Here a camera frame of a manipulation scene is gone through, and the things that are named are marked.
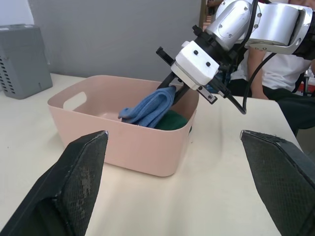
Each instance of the table surface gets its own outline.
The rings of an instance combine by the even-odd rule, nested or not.
[[[63,151],[47,101],[83,78],[52,74],[54,86],[24,100],[0,92],[0,229]],[[200,98],[186,156],[170,177],[105,164],[87,236],[279,236],[240,140],[243,129],[298,143],[276,102]]]

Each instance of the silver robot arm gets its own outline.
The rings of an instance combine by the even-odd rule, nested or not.
[[[248,30],[252,1],[225,0],[218,8],[216,19],[206,32],[227,51],[240,43]],[[298,5],[258,3],[254,27],[247,46],[260,50],[293,54],[302,43],[312,22],[313,10]]]
[[[315,59],[315,14],[309,7],[263,4],[258,0],[225,0],[218,8],[215,20],[205,31],[197,26],[193,30],[197,38],[185,42],[175,59],[166,54],[163,48],[157,51],[172,70],[159,88],[169,86],[176,78],[184,83],[177,91],[174,103],[188,89],[193,89],[213,104],[217,98],[205,88],[210,84],[245,114],[247,95],[241,106],[225,85],[215,78],[219,66],[233,64],[243,46]]]

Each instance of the blue cloth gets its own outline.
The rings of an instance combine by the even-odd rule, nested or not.
[[[134,108],[123,109],[118,118],[125,123],[154,128],[173,105],[175,92],[175,86],[157,89]]]

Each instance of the black cable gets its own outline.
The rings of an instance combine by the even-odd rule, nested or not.
[[[240,46],[236,52],[239,52],[245,46],[245,44],[247,43],[247,41],[249,40],[249,38],[252,34],[252,29],[254,27],[255,18],[256,18],[257,7],[258,7],[258,0],[253,0],[250,24],[248,26],[246,36],[245,36],[244,40],[242,41],[242,43],[240,44]]]
[[[245,112],[246,112],[247,97],[248,97],[248,94],[249,94],[249,92],[250,92],[251,85],[252,85],[252,82],[254,81],[254,78],[256,77],[256,75],[257,75],[257,73],[259,72],[259,70],[264,66],[264,64],[266,64],[266,62],[269,61],[274,55],[275,55],[275,53],[272,53],[272,54],[270,54],[268,57],[266,57],[266,59],[263,60],[263,61],[261,62],[261,64],[256,68],[256,70],[255,70],[254,73],[252,74],[250,80],[248,80],[248,84],[247,84],[247,86],[246,86],[245,94],[244,94],[244,98],[243,98],[243,109],[245,110]]]

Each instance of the gray storage case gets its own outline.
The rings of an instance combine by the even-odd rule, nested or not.
[[[24,99],[52,85],[39,27],[0,26],[0,86],[4,94]]]

